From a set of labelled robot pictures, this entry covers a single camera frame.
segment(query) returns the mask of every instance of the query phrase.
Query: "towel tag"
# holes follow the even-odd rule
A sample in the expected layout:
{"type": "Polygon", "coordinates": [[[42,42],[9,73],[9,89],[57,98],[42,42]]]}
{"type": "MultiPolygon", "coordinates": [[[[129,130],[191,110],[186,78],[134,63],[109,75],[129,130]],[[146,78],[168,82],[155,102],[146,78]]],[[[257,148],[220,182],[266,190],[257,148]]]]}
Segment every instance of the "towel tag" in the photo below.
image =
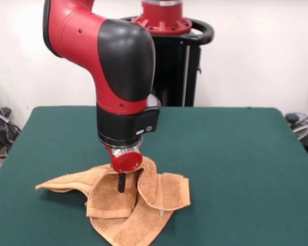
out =
{"type": "Polygon", "coordinates": [[[164,212],[165,212],[164,210],[159,209],[159,213],[160,213],[161,217],[163,216],[164,212]]]}

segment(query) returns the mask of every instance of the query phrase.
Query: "green tablecloth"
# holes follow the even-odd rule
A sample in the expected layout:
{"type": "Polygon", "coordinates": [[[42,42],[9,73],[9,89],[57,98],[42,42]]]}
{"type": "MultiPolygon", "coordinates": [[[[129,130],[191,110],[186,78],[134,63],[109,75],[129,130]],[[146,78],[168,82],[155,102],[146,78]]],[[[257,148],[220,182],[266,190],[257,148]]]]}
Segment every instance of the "green tablecloth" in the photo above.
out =
{"type": "MultiPolygon", "coordinates": [[[[308,156],[277,110],[163,108],[142,153],[190,179],[153,245],[308,246],[308,156]]],[[[83,194],[34,189],[108,162],[95,107],[36,108],[0,171],[0,245],[108,245],[83,194]]]]}

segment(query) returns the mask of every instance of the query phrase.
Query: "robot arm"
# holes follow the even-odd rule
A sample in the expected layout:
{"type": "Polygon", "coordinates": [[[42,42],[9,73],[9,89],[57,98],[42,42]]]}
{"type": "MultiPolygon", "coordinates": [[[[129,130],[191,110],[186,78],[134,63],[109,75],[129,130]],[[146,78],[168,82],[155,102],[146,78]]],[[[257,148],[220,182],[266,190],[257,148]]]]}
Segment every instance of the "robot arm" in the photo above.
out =
{"type": "Polygon", "coordinates": [[[56,56],[87,69],[95,83],[98,136],[120,174],[142,161],[142,134],[155,131],[159,100],[150,94],[155,48],[150,33],[91,13],[94,0],[45,0],[43,37],[56,56]]]}

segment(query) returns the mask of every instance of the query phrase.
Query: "towel fold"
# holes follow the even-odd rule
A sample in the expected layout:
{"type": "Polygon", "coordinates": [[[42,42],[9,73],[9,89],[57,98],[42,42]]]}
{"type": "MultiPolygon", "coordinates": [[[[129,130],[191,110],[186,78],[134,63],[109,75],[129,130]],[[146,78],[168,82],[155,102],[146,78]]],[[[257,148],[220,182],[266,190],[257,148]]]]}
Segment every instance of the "towel fold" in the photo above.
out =
{"type": "Polygon", "coordinates": [[[190,205],[188,179],[157,174],[155,163],[142,164],[126,174],[125,192],[117,191],[118,174],[104,165],[68,174],[35,188],[54,192],[79,190],[88,200],[86,216],[94,229],[112,245],[149,245],[162,231],[173,211],[190,205]]]}

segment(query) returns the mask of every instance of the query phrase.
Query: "black handle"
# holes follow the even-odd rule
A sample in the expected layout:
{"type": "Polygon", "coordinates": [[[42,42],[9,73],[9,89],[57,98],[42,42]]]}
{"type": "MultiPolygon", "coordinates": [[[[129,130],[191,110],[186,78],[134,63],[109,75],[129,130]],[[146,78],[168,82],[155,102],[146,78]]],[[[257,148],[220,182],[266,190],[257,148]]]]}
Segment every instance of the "black handle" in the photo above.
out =
{"type": "MultiPolygon", "coordinates": [[[[131,21],[135,17],[125,17],[123,20],[131,21]]],[[[152,37],[156,44],[163,43],[182,43],[184,45],[205,45],[210,43],[215,35],[215,31],[211,25],[197,19],[189,19],[192,22],[192,28],[199,30],[202,34],[185,33],[179,35],[154,35],[152,37]]]]}

